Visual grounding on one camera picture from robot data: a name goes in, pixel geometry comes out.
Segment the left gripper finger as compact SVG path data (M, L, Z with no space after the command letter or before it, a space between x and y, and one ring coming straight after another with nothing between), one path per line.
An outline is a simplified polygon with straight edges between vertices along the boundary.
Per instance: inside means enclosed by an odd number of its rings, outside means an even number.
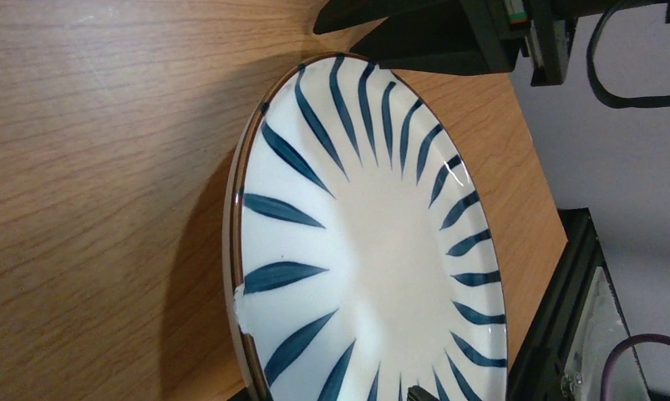
M407 390L407 401L438 401L430 392L424 388L415 385Z

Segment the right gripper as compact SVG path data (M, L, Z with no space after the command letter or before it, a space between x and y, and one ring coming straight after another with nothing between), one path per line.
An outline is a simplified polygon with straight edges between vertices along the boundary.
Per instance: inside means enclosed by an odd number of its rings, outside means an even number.
M578 19L656 5L656 1L462 1L455 16L384 20L350 52L384 69L474 76L509 73L519 54L533 64L531 84L564 83Z

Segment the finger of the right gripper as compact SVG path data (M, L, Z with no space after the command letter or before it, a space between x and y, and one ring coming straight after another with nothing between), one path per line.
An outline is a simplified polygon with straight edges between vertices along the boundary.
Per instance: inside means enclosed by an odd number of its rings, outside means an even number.
M460 1L328 1L313 25L315 34L331 33L383 19L383 33L467 33Z

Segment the white black striped plate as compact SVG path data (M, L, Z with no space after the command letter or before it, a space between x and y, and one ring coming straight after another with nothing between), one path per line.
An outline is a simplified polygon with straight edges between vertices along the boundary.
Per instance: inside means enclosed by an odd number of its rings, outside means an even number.
M308 59L260 101L226 190L231 334L254 400L503 400L508 335L480 193L393 71Z

